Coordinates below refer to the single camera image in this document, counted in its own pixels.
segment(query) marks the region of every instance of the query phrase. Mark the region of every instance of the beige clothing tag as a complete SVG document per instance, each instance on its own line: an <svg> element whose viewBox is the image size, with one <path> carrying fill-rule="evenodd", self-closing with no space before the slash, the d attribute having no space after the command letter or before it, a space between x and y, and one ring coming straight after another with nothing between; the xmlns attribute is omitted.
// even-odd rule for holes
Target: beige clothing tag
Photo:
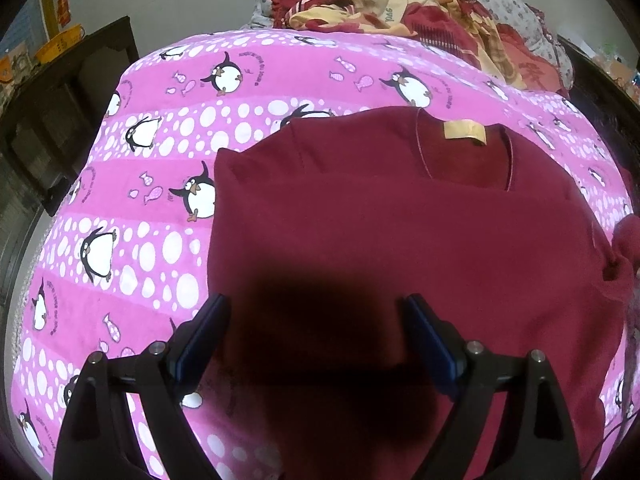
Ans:
<svg viewBox="0 0 640 480"><path fill-rule="evenodd" d="M447 121L444 123L445 139L465 139L471 137L486 145L486 131L484 126L471 119Z"/></svg>

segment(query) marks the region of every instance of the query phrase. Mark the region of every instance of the black cable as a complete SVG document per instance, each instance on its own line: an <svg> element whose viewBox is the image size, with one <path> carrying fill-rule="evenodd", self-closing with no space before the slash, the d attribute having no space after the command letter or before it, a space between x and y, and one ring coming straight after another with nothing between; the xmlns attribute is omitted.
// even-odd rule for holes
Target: black cable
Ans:
<svg viewBox="0 0 640 480"><path fill-rule="evenodd" d="M589 459L587 460L587 463L584 465L584 467L582 468L582 471L580 471L580 475L584 475L584 472L587 471L587 468L589 467L589 464L591 463L591 461L593 460L593 458L596 456L596 453L598 452L598 450L603 446L603 444L607 441L607 439L611 436L611 433L613 433L614 431L617 430L617 428L619 428L620 426L622 426L625 422L627 421L631 421L632 418L634 418L638 412L640 412L640 408L638 408L637 410L635 410L632 415L628 418L626 418L625 420L623 420L622 422L620 422L619 424L617 424L616 426L614 426L613 428L611 428L611 430L609 431L609 433L607 433L604 438L598 443L598 445L593 449L593 452L591 453Z"/></svg>

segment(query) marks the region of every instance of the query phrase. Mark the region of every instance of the yellow basket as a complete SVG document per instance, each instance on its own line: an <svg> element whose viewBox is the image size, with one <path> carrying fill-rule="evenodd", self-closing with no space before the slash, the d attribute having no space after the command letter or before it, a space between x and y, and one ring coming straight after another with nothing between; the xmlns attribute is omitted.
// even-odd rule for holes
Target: yellow basket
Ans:
<svg viewBox="0 0 640 480"><path fill-rule="evenodd" d="M60 32L52 40L46 43L36 52L36 59L41 63L49 63L56 59L66 49L74 46L84 38L84 28L82 25L74 25L69 30Z"/></svg>

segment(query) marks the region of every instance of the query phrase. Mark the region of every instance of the bolt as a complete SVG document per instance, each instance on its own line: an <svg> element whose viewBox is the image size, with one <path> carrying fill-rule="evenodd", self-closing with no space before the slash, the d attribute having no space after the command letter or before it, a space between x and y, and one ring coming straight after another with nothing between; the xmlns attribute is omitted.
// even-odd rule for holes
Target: bolt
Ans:
<svg viewBox="0 0 640 480"><path fill-rule="evenodd" d="M484 352L484 345L479 341L469 341L466 344L466 349L469 350L473 355L478 355Z"/></svg>
<svg viewBox="0 0 640 480"><path fill-rule="evenodd" d="M545 353L542 350L532 350L531 351L531 358L537 362L537 363L541 363L542 361L544 361L546 359Z"/></svg>
<svg viewBox="0 0 640 480"><path fill-rule="evenodd" d="M100 359L102 359L102 352L93 352L91 355L89 355L87 360L92 365L95 365L98 361L100 361Z"/></svg>
<svg viewBox="0 0 640 480"><path fill-rule="evenodd" d="M149 345L149 351L153 355L159 355L166 350L166 343L164 341L154 341Z"/></svg>

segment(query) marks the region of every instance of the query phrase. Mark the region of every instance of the pink bedsheet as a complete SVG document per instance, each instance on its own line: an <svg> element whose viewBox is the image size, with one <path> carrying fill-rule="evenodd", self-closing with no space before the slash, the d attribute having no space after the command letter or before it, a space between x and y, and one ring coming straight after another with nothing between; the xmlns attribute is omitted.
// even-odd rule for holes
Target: pink bedsheet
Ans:
<svg viewBox="0 0 640 480"><path fill-rule="evenodd" d="M571 103L507 87L413 40L241 30L149 54L122 76L40 253L24 311L12 409L49 471L68 386L87 355L140 352L167 339L172 322L191 319L206 299L217 150L245 150L291 116L402 103L527 137L574 177L609 238L630 212L609 152ZM623 365L621 343L602 389L606 431L620 420ZM149 471L166 478L140 402L129 402ZM277 450L224 370L212 368L184 409L223 479L277 478Z"/></svg>

